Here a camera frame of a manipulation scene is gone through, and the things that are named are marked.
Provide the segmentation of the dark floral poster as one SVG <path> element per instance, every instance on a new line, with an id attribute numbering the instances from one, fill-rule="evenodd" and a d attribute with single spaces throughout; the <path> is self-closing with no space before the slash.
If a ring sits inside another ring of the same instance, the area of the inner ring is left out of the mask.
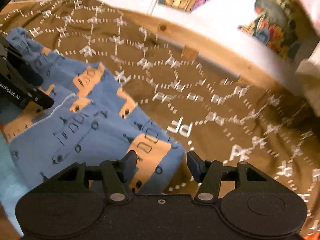
<path id="1" fill-rule="evenodd" d="M 256 18 L 238 29 L 284 60 L 294 60 L 305 34 L 302 12 L 291 0 L 255 0 Z"/>

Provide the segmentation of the white hanging garment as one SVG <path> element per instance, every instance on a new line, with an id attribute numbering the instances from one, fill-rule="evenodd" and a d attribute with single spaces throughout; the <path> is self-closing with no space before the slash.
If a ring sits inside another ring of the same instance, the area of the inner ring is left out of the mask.
<path id="1" fill-rule="evenodd" d="M 319 64 L 304 59 L 301 61 L 295 74 L 300 81 L 304 97 L 315 115 L 319 117 Z"/>

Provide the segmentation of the wooden bed frame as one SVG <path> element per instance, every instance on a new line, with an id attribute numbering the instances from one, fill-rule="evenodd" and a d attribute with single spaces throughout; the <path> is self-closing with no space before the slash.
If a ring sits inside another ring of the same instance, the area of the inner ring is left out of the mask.
<path id="1" fill-rule="evenodd" d="M 243 83 L 285 89 L 283 81 L 211 38 L 97 0 L 12 2 L 1 11 L 1 33 L 14 27 L 24 28 L 47 49 L 80 61 L 101 61 L 110 70 L 143 72 L 138 61 L 146 59 L 153 63 L 149 72 L 154 73 L 167 59 L 191 67 L 205 56 L 238 74 Z"/>

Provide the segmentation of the brown PF-patterned bedspread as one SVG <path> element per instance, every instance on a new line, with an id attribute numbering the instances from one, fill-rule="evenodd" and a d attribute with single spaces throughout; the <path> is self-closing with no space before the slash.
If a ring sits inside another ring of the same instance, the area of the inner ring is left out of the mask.
<path id="1" fill-rule="evenodd" d="M 101 61 L 81 62 L 105 66 Z M 138 66 L 144 71 L 105 67 L 136 105 L 185 150 L 162 193 L 198 189 L 185 163 L 189 150 L 229 166 L 245 161 L 304 200 L 308 214 L 301 233 L 319 239 L 319 119 L 304 99 L 239 83 L 201 58 L 191 67 L 167 59 L 154 73 L 149 72 L 153 63 L 146 59 Z"/>

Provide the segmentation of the blue pants with orange cars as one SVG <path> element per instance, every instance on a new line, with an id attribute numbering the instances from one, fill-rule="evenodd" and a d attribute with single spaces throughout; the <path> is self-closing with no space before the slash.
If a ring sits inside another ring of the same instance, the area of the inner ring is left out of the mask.
<path id="1" fill-rule="evenodd" d="M 150 119 L 102 63 L 69 59 L 31 39 L 23 28 L 7 36 L 43 78 L 54 104 L 19 109 L 1 100 L 2 132 L 25 185 L 33 189 L 67 166 L 97 166 L 129 151 L 137 166 L 128 184 L 135 193 L 160 194 L 182 163 L 182 145 Z"/>

